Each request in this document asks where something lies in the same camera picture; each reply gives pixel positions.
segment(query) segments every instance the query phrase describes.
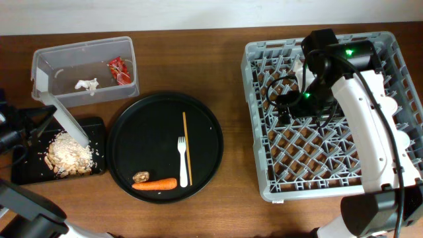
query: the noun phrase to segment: white wall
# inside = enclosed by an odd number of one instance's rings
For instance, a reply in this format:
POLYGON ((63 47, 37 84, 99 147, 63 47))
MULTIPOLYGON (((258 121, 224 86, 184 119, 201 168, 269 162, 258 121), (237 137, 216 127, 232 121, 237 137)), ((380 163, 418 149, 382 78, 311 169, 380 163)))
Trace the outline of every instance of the white wall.
POLYGON ((423 20, 423 0, 0 0, 0 35, 423 20))

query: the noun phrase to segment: brown wooden surface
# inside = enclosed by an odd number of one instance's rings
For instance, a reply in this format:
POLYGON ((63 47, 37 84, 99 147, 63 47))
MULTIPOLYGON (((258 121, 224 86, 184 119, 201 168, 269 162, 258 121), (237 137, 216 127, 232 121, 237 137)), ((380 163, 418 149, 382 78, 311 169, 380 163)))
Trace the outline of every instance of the brown wooden surface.
MULTIPOLYGON (((258 192, 250 115, 245 102, 241 57, 248 42, 304 37, 332 27, 337 34, 388 30, 399 42, 418 93, 423 86, 423 23, 286 26, 225 30, 111 32, 43 36, 0 36, 0 88, 19 108, 32 100, 30 68, 35 50, 74 42, 130 36, 134 42, 141 96, 155 91, 192 95, 216 115, 225 151, 214 179, 197 195, 176 204, 154 205, 127 195, 109 173, 25 186, 54 201, 68 220, 92 231, 125 237, 267 237, 310 231, 340 214, 341 197, 272 205, 258 192)), ((71 108, 76 117, 101 116, 110 129, 136 99, 71 108)), ((0 158, 0 166, 10 156, 0 158)), ((10 170, 0 171, 9 179, 10 170)), ((8 214, 0 221, 3 227, 8 214)), ((403 229, 402 237, 421 237, 423 221, 403 229)))

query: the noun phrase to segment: wooden stick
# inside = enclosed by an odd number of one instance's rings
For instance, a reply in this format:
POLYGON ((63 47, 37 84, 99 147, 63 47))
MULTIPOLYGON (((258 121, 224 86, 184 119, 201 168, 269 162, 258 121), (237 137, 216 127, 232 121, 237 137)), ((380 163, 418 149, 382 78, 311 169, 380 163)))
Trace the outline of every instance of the wooden stick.
POLYGON ((186 129, 185 112, 183 112, 182 115, 184 116, 184 131, 185 131, 185 141, 186 141, 186 159, 188 161, 188 174, 190 175, 190 186, 192 186, 190 146, 188 145, 188 130, 186 129))

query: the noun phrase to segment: green light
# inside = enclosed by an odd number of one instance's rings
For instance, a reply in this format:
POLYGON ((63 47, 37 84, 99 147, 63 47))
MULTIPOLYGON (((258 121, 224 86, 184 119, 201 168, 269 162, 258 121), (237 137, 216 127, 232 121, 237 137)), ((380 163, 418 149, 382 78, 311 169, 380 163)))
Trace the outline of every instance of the green light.
POLYGON ((345 53, 347 56, 352 56, 353 50, 346 50, 345 53))

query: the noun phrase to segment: round black tray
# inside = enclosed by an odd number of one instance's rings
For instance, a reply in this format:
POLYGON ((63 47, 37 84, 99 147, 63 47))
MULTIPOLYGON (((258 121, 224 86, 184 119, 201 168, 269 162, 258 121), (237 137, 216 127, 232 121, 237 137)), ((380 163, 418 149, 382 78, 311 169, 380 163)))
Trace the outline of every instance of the round black tray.
POLYGON ((200 101, 179 93, 160 93, 137 101, 120 115, 110 132, 106 155, 113 179, 129 195, 156 204, 171 203, 194 195, 212 179, 223 155, 223 136, 219 122, 200 101), (193 181, 186 188, 179 185, 177 148, 178 137, 184 136, 183 112, 193 181), (132 177, 140 171, 148 171, 150 181, 176 178, 178 186, 135 190, 132 177))

